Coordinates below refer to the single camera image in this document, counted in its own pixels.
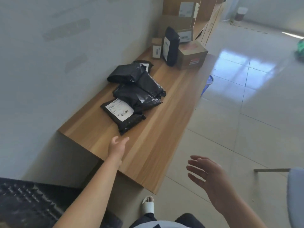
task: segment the chair leg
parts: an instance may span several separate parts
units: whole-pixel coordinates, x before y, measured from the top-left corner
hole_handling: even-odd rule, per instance
[[[289,172],[290,168],[281,169],[253,169],[254,172]]]

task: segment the wooden table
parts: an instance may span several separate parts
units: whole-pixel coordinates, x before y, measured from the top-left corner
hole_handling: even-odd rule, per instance
[[[154,64],[151,76],[167,95],[162,104],[145,112],[147,119],[123,136],[130,137],[130,141],[119,171],[156,194],[210,73],[203,73],[203,68],[180,71],[169,67],[163,59],[152,59],[150,48],[138,59]],[[59,128],[103,160],[111,138],[119,133],[100,105],[114,99],[112,91],[116,86],[109,83]]]

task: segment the person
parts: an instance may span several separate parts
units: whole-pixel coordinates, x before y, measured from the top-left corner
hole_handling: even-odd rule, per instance
[[[108,157],[82,193],[56,222],[55,228],[100,227],[128,140],[128,137],[121,141],[118,141],[118,137],[112,138],[108,147]],[[197,155],[192,155],[188,164],[188,177],[206,191],[212,205],[224,216],[230,228],[266,228],[261,219],[237,194],[219,164]],[[130,228],[204,228],[189,213],[181,215],[175,222],[157,221],[154,218],[152,196],[146,197],[142,205],[145,214]]]

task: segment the pant leg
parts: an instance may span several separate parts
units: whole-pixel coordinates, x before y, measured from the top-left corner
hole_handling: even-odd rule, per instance
[[[154,214],[153,213],[147,213],[144,216],[137,219],[135,222],[133,222],[133,224],[129,228],[134,228],[135,226],[138,226],[142,223],[152,222],[152,221],[157,221],[156,218],[154,218]]]
[[[203,224],[193,214],[185,213],[180,216],[175,222],[183,224],[184,226],[191,227],[191,228],[205,228]]]

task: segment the foot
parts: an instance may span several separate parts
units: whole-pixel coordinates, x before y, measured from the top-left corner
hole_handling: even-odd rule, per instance
[[[154,199],[152,196],[147,196],[144,198],[141,204],[141,212],[143,215],[148,213],[154,214]]]

